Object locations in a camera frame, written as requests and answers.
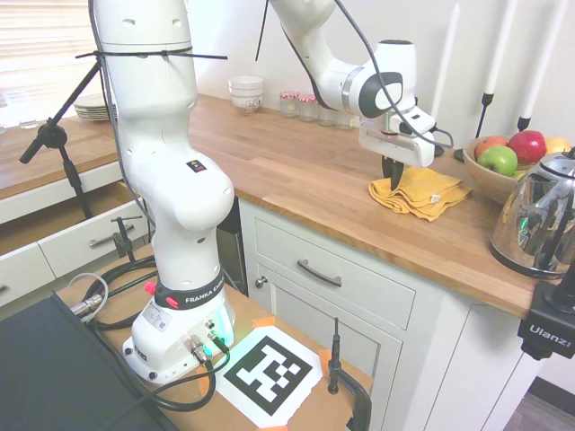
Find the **green apple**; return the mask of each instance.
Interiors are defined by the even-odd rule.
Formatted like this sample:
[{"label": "green apple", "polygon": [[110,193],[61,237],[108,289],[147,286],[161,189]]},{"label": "green apple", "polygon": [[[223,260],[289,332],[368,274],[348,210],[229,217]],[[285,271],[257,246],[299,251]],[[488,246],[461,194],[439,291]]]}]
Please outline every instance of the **green apple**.
[{"label": "green apple", "polygon": [[484,168],[511,177],[518,168],[518,155],[507,146],[493,146],[477,159]]}]

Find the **red apple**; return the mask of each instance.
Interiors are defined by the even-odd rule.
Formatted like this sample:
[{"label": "red apple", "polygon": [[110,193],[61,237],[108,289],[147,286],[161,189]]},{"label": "red apple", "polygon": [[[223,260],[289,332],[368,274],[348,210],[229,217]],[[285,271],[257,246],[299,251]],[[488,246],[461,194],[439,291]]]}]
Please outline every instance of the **red apple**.
[{"label": "red apple", "polygon": [[506,146],[507,139],[504,136],[489,136],[483,139],[475,147],[475,160],[479,159],[479,156],[483,154],[485,150],[493,146]]},{"label": "red apple", "polygon": [[524,130],[511,137],[507,144],[517,154],[519,164],[531,164],[547,154],[545,138],[541,132]]}]

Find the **wooden countertop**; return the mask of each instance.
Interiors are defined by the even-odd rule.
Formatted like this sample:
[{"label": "wooden countertop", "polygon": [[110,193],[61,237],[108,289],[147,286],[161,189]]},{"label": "wooden countertop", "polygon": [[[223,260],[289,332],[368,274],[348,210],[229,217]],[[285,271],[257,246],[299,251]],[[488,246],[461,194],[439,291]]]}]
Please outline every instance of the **wooden countertop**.
[{"label": "wooden countertop", "polygon": [[[59,123],[66,130],[66,151],[78,172],[89,171],[117,160],[108,121],[78,117]],[[38,128],[8,128],[0,135],[0,199],[8,198],[66,177],[58,150],[42,147],[26,165],[18,159],[38,135]]]},{"label": "wooden countertop", "polygon": [[[81,163],[92,168],[102,160],[115,160],[109,123],[67,121],[71,121],[65,125],[70,144],[82,144],[78,155],[70,146],[71,158],[80,162],[80,168]],[[0,136],[0,142],[9,133]],[[342,132],[284,119],[274,110],[245,115],[229,101],[208,96],[200,97],[191,115],[190,141],[229,175],[239,198],[518,317],[526,316],[535,281],[491,256],[489,239],[500,208],[480,191],[433,223],[397,215],[367,192],[368,183],[381,178],[381,163],[377,154],[360,147],[357,130]],[[20,143],[17,157],[25,146]],[[58,162],[58,154],[52,153]],[[59,173],[54,173],[52,163],[49,173],[24,175],[18,172],[36,169],[33,163],[39,169],[40,160],[19,165],[18,170],[10,158],[6,169],[4,160],[0,160],[0,198],[6,196],[6,183],[9,190],[22,191],[38,179],[64,177],[58,163]],[[438,158],[432,169],[473,185],[464,165],[450,154]],[[18,175],[22,183],[14,180]]]},{"label": "wooden countertop", "polygon": [[[146,246],[136,251],[136,257],[137,259],[141,259],[145,256],[149,256],[151,252],[151,247]],[[121,259],[100,272],[103,273],[107,269],[116,267],[120,263],[127,261],[127,258]],[[149,268],[145,268],[125,274],[114,281],[111,289],[123,286],[129,281],[149,273],[150,270]],[[66,305],[76,305],[82,301],[82,297],[92,282],[93,280],[89,278],[78,280],[73,285],[59,291],[58,296],[62,298]],[[135,312],[139,312],[150,299],[150,295],[144,291],[143,285],[144,283],[141,283],[139,286],[132,287],[128,291],[111,298],[101,311],[99,319],[106,322],[119,321]],[[226,294],[231,305],[234,307],[234,334],[235,343],[238,343],[251,332],[253,319],[269,317],[271,314],[229,286],[226,286]],[[312,351],[326,348],[305,334],[295,330],[280,318],[276,318],[275,326],[294,339],[297,339]],[[130,329],[106,332],[106,337],[110,343],[118,349],[121,348],[129,336]],[[373,384],[373,379],[347,362],[342,362],[343,368],[369,391]],[[345,427],[345,424],[351,417],[353,398],[346,390],[340,390],[335,396],[331,395],[327,391],[328,383],[329,380],[323,378],[315,385],[304,404],[302,404],[296,411],[296,414],[287,423],[290,431],[311,431],[316,429],[335,431]],[[165,392],[165,398],[179,402],[197,400],[200,398],[199,384],[192,382],[171,388]],[[174,425],[181,430],[213,431],[233,429],[237,431],[256,431],[256,426],[242,413],[236,410],[219,392],[214,394],[211,402],[203,409],[190,413],[178,413],[165,410],[164,413]]]}]

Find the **apple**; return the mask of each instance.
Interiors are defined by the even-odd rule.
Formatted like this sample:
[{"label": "apple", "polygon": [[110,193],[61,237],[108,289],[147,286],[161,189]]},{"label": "apple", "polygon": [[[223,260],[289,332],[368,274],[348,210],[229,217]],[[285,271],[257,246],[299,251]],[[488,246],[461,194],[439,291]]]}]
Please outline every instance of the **apple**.
[{"label": "apple", "polygon": [[571,145],[569,141],[564,137],[550,137],[545,139],[545,146],[547,147],[547,153],[565,153],[571,150]]},{"label": "apple", "polygon": [[541,132],[524,130],[511,137],[507,144],[517,154],[520,164],[531,164],[547,154],[545,138]]},{"label": "apple", "polygon": [[511,177],[518,168],[518,156],[511,148],[494,146],[488,148],[477,159],[484,168]]},{"label": "apple", "polygon": [[476,147],[475,147],[475,160],[479,159],[479,156],[483,154],[483,152],[491,148],[493,146],[506,146],[507,145],[507,138],[504,136],[489,136],[483,139]]}]

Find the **kettle lid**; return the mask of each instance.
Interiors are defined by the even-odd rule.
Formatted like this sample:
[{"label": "kettle lid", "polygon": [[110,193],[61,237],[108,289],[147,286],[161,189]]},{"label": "kettle lid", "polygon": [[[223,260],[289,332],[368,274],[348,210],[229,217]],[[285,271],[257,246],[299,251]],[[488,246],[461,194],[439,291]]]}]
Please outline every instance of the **kettle lid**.
[{"label": "kettle lid", "polygon": [[569,153],[549,154],[539,163],[550,173],[575,180],[575,159]]}]

